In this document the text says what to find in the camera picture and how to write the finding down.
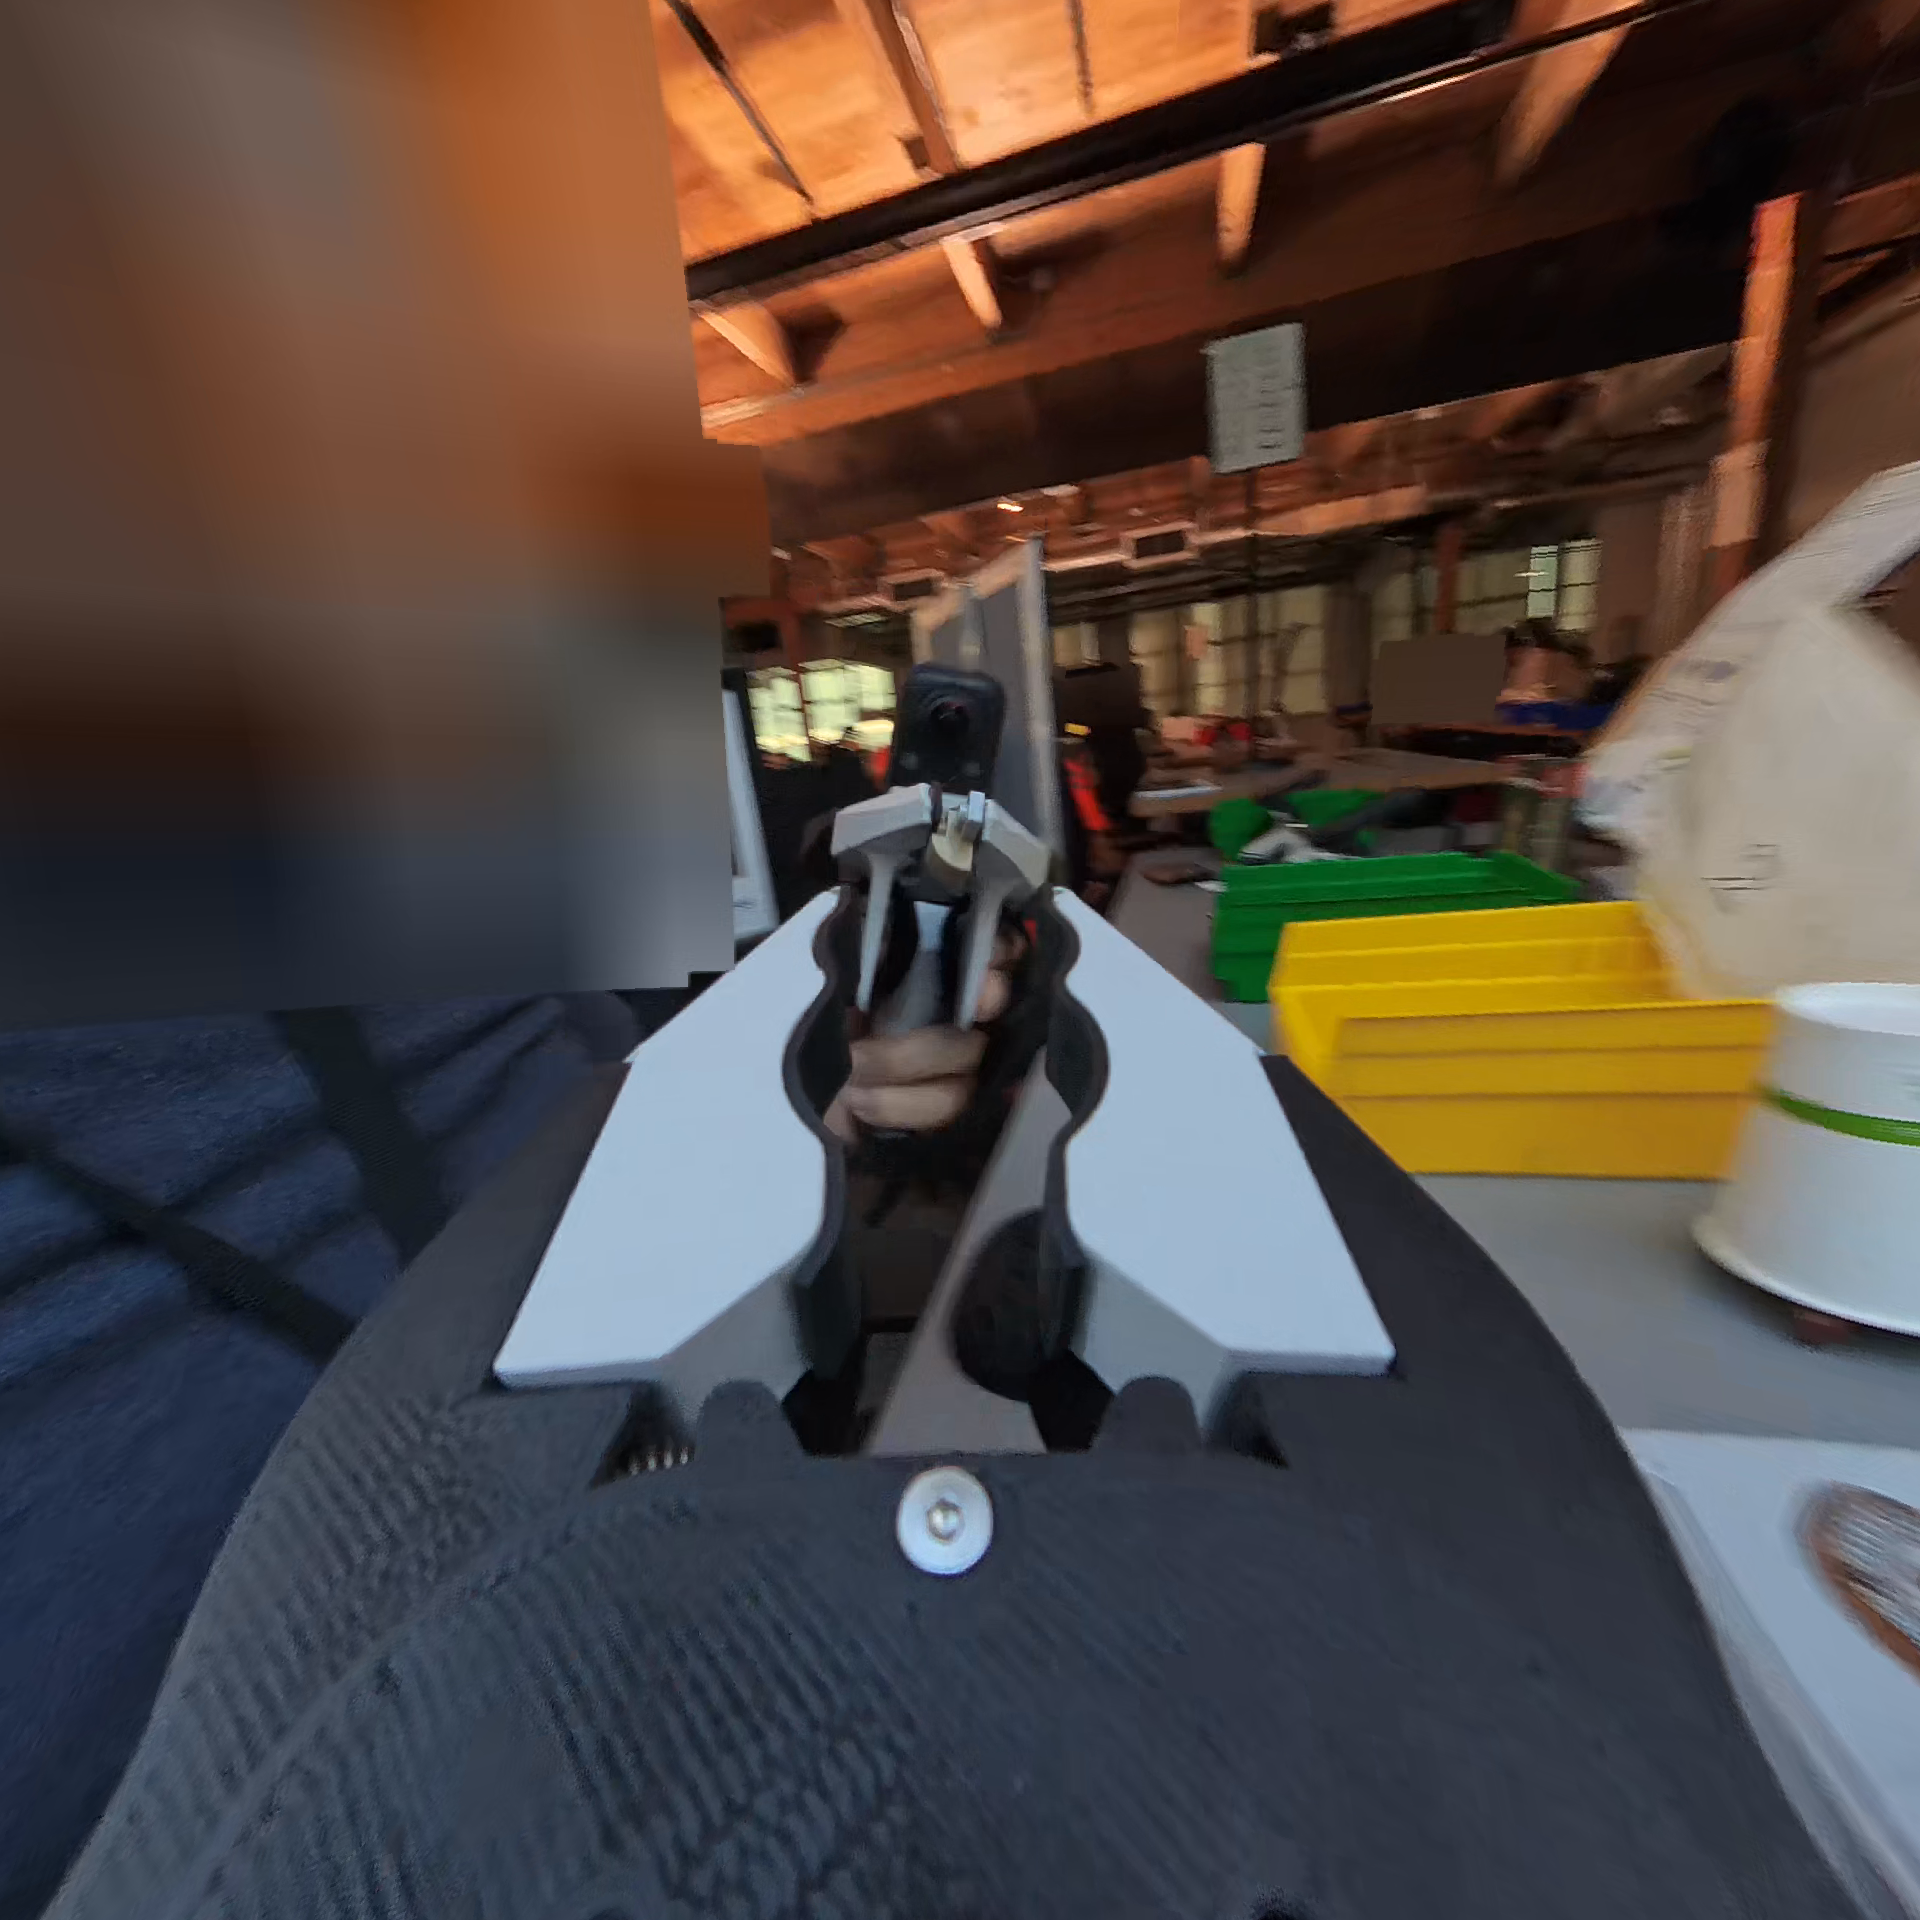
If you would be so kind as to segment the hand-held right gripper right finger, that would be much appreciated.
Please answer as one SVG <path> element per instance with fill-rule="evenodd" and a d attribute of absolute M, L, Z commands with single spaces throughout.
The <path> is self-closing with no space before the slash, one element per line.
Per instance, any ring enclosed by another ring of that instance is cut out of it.
<path fill-rule="evenodd" d="M 1259 1045 L 1065 890 L 1044 906 L 1048 1342 L 1114 1395 L 1215 1424 L 1248 1377 L 1361 1377 L 1396 1350 Z"/>

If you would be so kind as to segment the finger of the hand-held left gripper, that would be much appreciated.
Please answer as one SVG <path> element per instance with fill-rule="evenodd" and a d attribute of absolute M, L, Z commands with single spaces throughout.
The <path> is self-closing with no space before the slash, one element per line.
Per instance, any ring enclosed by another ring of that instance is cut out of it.
<path fill-rule="evenodd" d="M 864 882 L 855 978 L 855 1009 L 864 1017 L 897 993 L 900 970 L 918 963 L 922 909 L 915 890 L 943 816 L 943 790 L 910 784 L 843 808 L 832 822 L 832 857 Z"/>
<path fill-rule="evenodd" d="M 995 801 L 958 801 L 960 848 L 968 854 L 964 941 L 956 973 L 952 1019 L 971 1031 L 985 993 L 1002 914 L 1026 906 L 1049 886 L 1052 850 Z"/>

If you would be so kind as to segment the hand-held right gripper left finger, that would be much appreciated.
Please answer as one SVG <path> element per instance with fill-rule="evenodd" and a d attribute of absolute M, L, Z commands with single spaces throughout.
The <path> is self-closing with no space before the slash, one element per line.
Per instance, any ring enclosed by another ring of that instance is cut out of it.
<path fill-rule="evenodd" d="M 847 1249 L 859 895 L 810 902 L 630 1058 L 494 1358 L 510 1390 L 842 1384 L 862 1339 Z"/>

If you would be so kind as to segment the lego instruction booklet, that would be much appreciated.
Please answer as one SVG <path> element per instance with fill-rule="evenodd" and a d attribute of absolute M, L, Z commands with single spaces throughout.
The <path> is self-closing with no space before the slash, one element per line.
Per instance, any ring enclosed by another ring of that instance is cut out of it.
<path fill-rule="evenodd" d="M 1918 1915 L 1918 1455 L 1623 1435 L 1796 1816 L 1868 1915 Z"/>

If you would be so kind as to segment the person's left hand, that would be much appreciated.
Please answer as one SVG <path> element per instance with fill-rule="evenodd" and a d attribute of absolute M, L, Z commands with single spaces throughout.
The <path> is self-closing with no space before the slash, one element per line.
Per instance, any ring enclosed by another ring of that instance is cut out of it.
<path fill-rule="evenodd" d="M 864 1135 L 937 1135 L 971 1104 L 987 1045 L 985 1029 L 952 1024 L 854 1038 L 849 1080 L 824 1125 L 849 1144 Z"/>

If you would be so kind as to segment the grey partition panel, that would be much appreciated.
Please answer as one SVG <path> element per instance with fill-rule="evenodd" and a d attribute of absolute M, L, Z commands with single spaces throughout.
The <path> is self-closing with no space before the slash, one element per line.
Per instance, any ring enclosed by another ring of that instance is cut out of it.
<path fill-rule="evenodd" d="M 1049 878 L 1070 878 L 1065 779 L 1055 701 L 1044 546 L 1018 541 L 963 583 L 910 614 L 915 664 L 936 662 L 996 681 L 1000 753 L 985 794 L 1049 850 Z"/>

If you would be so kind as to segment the white board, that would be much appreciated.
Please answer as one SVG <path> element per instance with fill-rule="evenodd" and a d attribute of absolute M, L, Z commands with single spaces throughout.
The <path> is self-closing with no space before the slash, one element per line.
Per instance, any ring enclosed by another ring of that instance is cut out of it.
<path fill-rule="evenodd" d="M 764 769 L 753 727 L 753 698 L 744 670 L 723 675 L 728 738 L 728 803 L 731 832 L 734 950 L 744 953 L 779 926 L 778 872 L 769 850 L 762 790 Z"/>

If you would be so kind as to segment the green plastic bin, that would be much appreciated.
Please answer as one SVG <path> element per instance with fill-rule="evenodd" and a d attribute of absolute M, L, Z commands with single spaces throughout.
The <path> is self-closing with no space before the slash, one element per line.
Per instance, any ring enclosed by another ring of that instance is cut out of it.
<path fill-rule="evenodd" d="M 1250 866 L 1219 877 L 1210 968 L 1226 1002 L 1265 1000 L 1291 923 L 1568 906 L 1579 881 L 1510 854 L 1363 856 Z"/>
<path fill-rule="evenodd" d="M 1242 866 L 1366 857 L 1383 801 L 1383 794 L 1356 787 L 1308 787 L 1265 801 L 1224 801 L 1207 814 L 1207 841 L 1226 862 Z"/>

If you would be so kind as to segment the yellow plastic bin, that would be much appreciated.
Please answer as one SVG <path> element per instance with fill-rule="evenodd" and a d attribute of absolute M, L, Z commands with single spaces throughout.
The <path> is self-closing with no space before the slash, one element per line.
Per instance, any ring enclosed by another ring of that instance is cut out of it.
<path fill-rule="evenodd" d="M 1774 1006 L 1531 978 L 1291 989 L 1276 1019 L 1291 1063 L 1408 1173 L 1711 1184 Z"/>
<path fill-rule="evenodd" d="M 1528 978 L 1667 984 L 1659 946 L 1634 904 L 1550 904 L 1370 919 L 1295 922 L 1267 981 L 1284 991 L 1472 985 Z"/>

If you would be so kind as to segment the white hanging sign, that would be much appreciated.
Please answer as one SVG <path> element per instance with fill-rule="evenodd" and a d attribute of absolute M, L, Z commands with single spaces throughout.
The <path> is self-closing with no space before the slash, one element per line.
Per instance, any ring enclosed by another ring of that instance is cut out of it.
<path fill-rule="evenodd" d="M 1216 477 L 1297 465 L 1305 456 L 1305 325 L 1299 321 L 1212 342 L 1207 365 L 1210 466 Z"/>

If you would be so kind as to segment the person's blue sweater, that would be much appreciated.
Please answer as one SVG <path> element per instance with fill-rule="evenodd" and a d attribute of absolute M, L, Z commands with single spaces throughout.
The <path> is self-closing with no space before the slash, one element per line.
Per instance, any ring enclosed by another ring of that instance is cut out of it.
<path fill-rule="evenodd" d="M 52 1903 L 348 1334 L 638 1040 L 611 993 L 4 1034 L 4 1915 Z"/>

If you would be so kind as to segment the white paper bowl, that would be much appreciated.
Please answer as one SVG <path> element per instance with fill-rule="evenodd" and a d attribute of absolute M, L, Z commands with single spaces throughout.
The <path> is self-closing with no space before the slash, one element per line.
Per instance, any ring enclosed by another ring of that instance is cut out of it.
<path fill-rule="evenodd" d="M 1847 1328 L 1918 1335 L 1918 989 L 1783 991 L 1760 1088 L 1696 1249 Z"/>

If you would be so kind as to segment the white paper bag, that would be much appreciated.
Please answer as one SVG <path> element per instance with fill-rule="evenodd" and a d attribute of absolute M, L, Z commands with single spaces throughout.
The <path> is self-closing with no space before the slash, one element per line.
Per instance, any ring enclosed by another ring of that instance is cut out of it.
<path fill-rule="evenodd" d="M 1868 605 L 1915 560 L 1918 466 L 1878 473 L 1663 662 L 1586 755 L 1673 985 L 1768 1000 L 1918 978 L 1918 667 Z"/>

